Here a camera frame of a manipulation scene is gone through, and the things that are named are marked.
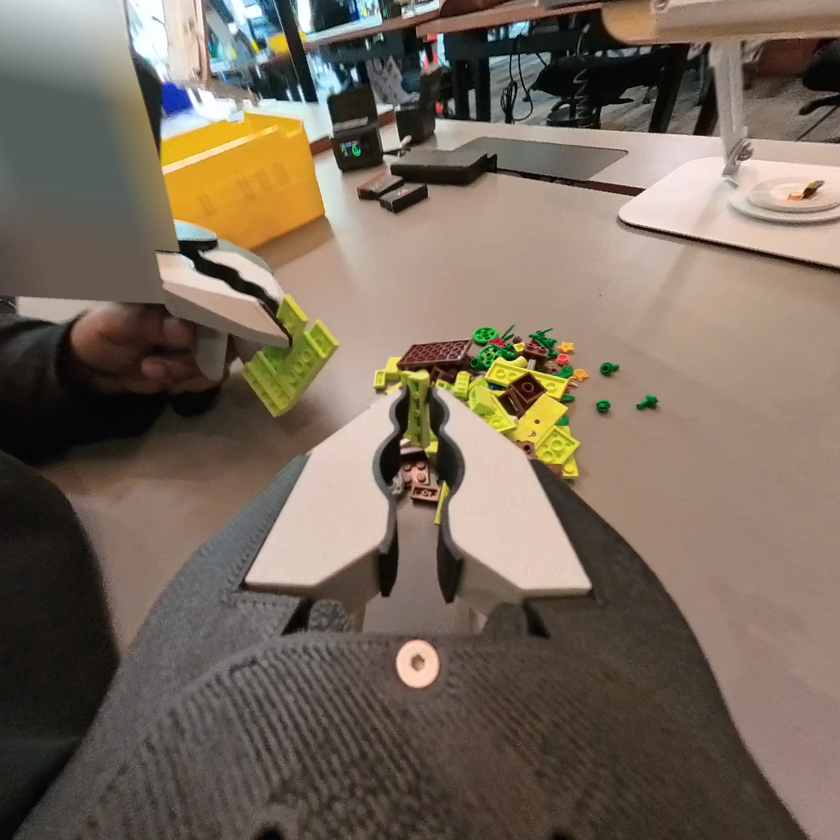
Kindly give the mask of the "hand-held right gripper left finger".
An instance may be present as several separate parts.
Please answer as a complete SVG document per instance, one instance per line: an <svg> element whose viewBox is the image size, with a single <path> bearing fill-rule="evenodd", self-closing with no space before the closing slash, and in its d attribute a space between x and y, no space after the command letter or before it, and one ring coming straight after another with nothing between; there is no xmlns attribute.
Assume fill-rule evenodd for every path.
<svg viewBox="0 0 840 840"><path fill-rule="evenodd" d="M249 592L340 603L351 618L390 586L396 501L385 448L402 436L402 391L313 448L245 575Z"/></svg>

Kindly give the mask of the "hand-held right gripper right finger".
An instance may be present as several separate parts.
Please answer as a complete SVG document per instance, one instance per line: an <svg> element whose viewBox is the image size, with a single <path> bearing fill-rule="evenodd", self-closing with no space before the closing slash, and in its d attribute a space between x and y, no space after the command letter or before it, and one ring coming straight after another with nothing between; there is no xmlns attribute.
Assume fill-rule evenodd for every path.
<svg viewBox="0 0 840 840"><path fill-rule="evenodd" d="M436 392L437 580L446 603L488 616L502 603L586 596L592 583L531 460L447 391Z"/></svg>

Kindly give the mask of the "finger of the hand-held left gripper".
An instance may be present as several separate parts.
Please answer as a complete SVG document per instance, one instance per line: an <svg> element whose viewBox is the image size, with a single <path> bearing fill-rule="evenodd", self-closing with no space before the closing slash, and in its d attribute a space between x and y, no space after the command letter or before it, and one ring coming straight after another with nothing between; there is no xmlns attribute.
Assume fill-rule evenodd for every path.
<svg viewBox="0 0 840 840"><path fill-rule="evenodd" d="M180 254L198 272L256 299L268 312L278 312L283 292L262 258L192 223L177 222L175 235Z"/></svg>
<svg viewBox="0 0 840 840"><path fill-rule="evenodd" d="M183 255L157 253L156 259L171 315L261 346L291 347L287 331L254 294L201 273Z"/></svg>

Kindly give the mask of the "long lime green plate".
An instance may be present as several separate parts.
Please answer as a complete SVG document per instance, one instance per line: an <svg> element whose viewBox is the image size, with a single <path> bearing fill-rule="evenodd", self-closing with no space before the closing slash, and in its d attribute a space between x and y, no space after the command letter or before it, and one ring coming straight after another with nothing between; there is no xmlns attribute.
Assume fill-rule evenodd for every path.
<svg viewBox="0 0 840 840"><path fill-rule="evenodd" d="M289 413L340 346L324 323L309 320L291 295L281 299L277 316L290 334L290 345L258 350L241 371L272 417Z"/></svg>

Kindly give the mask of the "pile of toy bricks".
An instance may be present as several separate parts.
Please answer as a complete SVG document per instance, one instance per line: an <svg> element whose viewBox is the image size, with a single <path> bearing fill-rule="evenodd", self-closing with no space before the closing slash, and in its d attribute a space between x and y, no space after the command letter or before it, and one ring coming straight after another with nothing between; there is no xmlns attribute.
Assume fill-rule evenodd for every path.
<svg viewBox="0 0 840 840"><path fill-rule="evenodd" d="M407 498L435 506L434 521L439 524L440 504L448 489L437 472L438 438L429 402L434 389L452 393L529 459L547 466L554 476L570 484L579 478L576 456L581 442L572 435L569 411L577 397L576 389L589 374L575 366L571 358L574 343L559 342L552 332L552 328L546 328L522 337L514 325L502 332L489 325L478 327L469 337L473 346L467 364L459 370L437 367L428 371L431 443L422 449L403 434L395 474L388 484L396 501ZM405 389L401 371L396 368L405 351L389 357L374 372L378 395Z"/></svg>

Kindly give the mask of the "lime green plates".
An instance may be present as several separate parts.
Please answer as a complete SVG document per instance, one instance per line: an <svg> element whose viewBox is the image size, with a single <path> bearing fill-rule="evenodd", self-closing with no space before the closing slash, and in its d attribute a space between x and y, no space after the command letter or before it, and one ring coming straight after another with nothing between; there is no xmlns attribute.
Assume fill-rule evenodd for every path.
<svg viewBox="0 0 840 840"><path fill-rule="evenodd" d="M432 437L428 404L431 389L430 374L428 371L402 371L401 381L408 394L404 436L412 445L426 449Z"/></svg>

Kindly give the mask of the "person's left forearm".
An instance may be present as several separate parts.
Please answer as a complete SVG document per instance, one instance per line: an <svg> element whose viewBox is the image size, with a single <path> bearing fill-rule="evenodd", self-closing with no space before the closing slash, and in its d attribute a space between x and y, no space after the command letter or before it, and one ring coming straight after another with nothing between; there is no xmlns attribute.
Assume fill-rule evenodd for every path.
<svg viewBox="0 0 840 840"><path fill-rule="evenodd" d="M1 446L30 465L77 446L140 436L170 403L166 393L108 394L85 384L71 364L75 325L2 312Z"/></svg>

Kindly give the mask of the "person's left hand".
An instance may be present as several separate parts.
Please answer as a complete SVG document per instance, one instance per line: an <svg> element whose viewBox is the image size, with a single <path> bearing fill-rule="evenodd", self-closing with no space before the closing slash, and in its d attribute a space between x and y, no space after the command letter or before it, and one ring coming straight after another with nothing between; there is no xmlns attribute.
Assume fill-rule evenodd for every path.
<svg viewBox="0 0 840 840"><path fill-rule="evenodd" d="M197 363L197 326L165 308L103 303L83 312L67 334L67 369L106 395L200 393L218 387Z"/></svg>

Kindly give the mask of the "yellow plastic bin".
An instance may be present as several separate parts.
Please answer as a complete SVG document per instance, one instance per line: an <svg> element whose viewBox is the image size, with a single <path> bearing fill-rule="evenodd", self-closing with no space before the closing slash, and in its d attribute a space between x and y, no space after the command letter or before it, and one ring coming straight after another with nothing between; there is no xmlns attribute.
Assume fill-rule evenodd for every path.
<svg viewBox="0 0 840 840"><path fill-rule="evenodd" d="M253 250L314 222L325 210L299 120L247 112L161 142L175 221Z"/></svg>

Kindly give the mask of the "black charging case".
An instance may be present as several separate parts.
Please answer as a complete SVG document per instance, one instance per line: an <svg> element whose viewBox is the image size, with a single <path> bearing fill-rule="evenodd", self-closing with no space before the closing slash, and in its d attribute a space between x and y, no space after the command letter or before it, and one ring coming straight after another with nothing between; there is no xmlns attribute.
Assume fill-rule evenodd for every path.
<svg viewBox="0 0 840 840"><path fill-rule="evenodd" d="M343 174L361 172L383 163L379 115L368 84L346 88L328 96L332 122L331 148Z"/></svg>

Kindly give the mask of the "flat black power bank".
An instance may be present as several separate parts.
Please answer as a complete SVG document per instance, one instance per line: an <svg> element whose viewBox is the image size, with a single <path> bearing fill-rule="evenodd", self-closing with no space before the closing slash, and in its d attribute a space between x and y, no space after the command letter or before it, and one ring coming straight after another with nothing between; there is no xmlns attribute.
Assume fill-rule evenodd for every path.
<svg viewBox="0 0 840 840"><path fill-rule="evenodd" d="M410 150L397 157L390 174L406 183L468 186L497 172L497 155L477 150Z"/></svg>

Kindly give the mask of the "black metal pole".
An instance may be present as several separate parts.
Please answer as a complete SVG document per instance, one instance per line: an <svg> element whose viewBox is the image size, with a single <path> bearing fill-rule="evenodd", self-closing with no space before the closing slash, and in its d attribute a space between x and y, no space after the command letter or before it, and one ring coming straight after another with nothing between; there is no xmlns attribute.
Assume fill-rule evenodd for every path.
<svg viewBox="0 0 840 840"><path fill-rule="evenodd" d="M319 97L313 82L308 58L303 48L298 19L291 1L273 2L282 33L287 39L288 58L297 79L297 85L303 97L303 101L310 104L318 104Z"/></svg>

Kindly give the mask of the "wooden desk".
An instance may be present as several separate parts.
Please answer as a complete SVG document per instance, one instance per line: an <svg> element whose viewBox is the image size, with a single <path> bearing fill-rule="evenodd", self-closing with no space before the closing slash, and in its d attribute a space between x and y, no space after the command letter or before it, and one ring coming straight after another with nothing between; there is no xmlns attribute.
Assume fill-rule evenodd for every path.
<svg viewBox="0 0 840 840"><path fill-rule="evenodd" d="M368 39L377 35L412 30L416 35L447 35L472 30L599 10L605 2L510 1L476 7L472 2L435 1L418 4L400 17L370 17L308 35L306 52L327 46Z"/></svg>

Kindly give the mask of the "black office chair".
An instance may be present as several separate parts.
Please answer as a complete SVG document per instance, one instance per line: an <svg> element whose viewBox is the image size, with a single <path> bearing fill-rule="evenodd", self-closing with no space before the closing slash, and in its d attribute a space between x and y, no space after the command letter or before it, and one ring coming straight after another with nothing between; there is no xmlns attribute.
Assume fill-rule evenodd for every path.
<svg viewBox="0 0 840 840"><path fill-rule="evenodd" d="M603 108L623 102L626 74L624 57L567 56L544 66L531 89L555 99L547 126L598 130Z"/></svg>

